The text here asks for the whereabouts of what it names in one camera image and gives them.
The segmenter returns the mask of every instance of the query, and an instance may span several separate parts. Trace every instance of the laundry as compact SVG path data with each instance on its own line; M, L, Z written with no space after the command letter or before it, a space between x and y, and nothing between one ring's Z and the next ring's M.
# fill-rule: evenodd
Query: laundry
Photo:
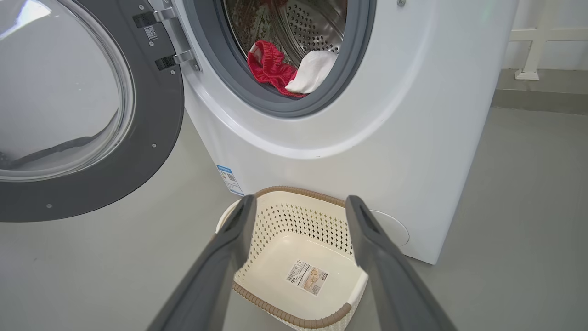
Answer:
M272 84L283 95L302 98L322 84L337 55L330 51L311 51L302 59L298 70L283 60L284 55L263 40L253 45L247 57L249 69L258 82Z

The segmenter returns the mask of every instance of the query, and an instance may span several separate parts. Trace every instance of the blue and white sticker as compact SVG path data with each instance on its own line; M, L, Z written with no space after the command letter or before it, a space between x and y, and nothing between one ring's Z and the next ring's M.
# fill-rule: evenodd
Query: blue and white sticker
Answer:
M227 167L223 167L222 165L218 164L216 165L216 168L218 168L220 175L222 176L222 180L225 181L225 184L229 191L242 197L245 196L243 194L243 190L241 190L241 187L239 187L239 183L237 183L237 180L235 179L235 174L233 173L233 171L231 171Z

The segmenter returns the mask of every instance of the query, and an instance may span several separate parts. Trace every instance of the white cloth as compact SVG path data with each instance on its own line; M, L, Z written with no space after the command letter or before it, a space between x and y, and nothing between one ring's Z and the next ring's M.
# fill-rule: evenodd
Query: white cloth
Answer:
M294 93L311 93L325 80L337 54L330 51L311 51L302 59L296 77L286 85L286 90Z

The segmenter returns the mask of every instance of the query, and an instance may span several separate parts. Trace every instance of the red cloth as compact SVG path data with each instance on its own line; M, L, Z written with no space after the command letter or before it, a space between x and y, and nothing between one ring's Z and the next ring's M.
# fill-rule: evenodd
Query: red cloth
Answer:
M247 55L249 69L258 82L272 84L283 95L304 97L306 94L286 90L286 85L296 77L297 70L283 60L282 52L264 40L256 42Z

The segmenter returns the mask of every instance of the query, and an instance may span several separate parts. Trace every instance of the white washing machine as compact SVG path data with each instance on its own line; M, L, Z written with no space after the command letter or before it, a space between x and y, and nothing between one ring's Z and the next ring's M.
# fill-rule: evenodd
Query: white washing machine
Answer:
M165 161L185 108L233 193L360 196L404 254L434 264L517 2L0 5L0 221L61 219L125 197ZM249 72L248 42L260 35L293 65L319 48L338 59L315 92L285 97Z

